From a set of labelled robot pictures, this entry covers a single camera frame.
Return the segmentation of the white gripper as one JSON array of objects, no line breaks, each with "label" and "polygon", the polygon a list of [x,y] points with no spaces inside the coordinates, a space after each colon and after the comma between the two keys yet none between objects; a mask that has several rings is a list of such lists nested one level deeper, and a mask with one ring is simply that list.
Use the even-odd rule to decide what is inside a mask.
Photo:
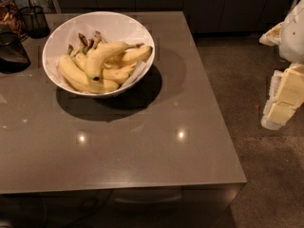
[{"label": "white gripper", "polygon": [[263,109],[261,125],[270,130],[285,126],[304,104],[304,0],[260,38],[266,46],[278,46],[281,58],[291,64],[284,71],[276,70],[271,78],[269,99]]}]

